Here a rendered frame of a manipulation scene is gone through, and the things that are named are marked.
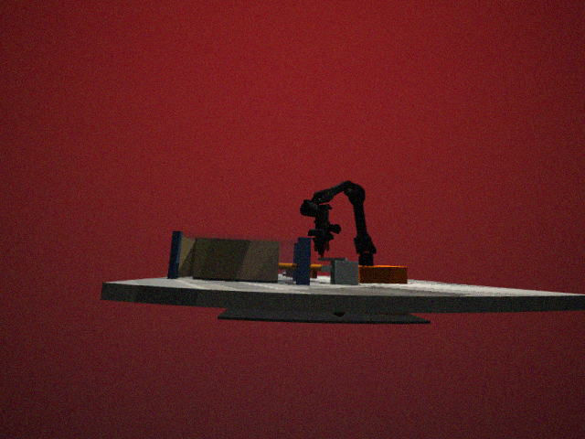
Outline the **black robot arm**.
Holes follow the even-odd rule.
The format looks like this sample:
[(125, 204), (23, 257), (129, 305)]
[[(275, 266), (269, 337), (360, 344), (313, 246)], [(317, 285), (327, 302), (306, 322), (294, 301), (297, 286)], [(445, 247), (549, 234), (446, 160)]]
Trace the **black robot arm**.
[[(329, 219), (329, 209), (332, 209), (332, 207), (329, 204), (323, 205), (322, 203), (331, 201), (335, 195), (343, 191), (345, 192), (345, 195), (349, 197), (349, 201), (354, 206), (357, 229), (357, 236), (354, 238), (354, 241), (356, 254), (359, 254), (358, 264), (375, 266), (373, 254), (377, 254), (377, 250), (373, 245), (370, 236), (367, 234), (365, 215), (363, 210), (365, 190), (361, 186), (352, 183), (351, 180), (347, 180), (334, 187), (314, 192), (314, 196), (311, 200), (305, 199), (303, 201), (303, 204), (300, 207), (300, 212), (303, 216)], [(331, 231), (333, 233), (339, 234), (341, 227), (339, 224), (333, 225), (325, 221), (323, 230), (329, 230), (329, 232)]]

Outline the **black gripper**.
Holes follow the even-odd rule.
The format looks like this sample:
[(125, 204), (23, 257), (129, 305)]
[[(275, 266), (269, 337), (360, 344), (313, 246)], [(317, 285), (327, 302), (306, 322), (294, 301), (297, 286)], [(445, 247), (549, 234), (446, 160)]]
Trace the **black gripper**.
[(315, 229), (308, 230), (308, 236), (310, 237), (315, 236), (315, 238), (312, 239), (314, 241), (316, 249), (318, 250), (319, 255), (323, 254), (324, 244), (334, 239), (334, 235), (330, 233), (329, 230), (326, 231), (323, 230), (325, 221), (330, 224), (328, 218), (316, 218), (314, 220)]

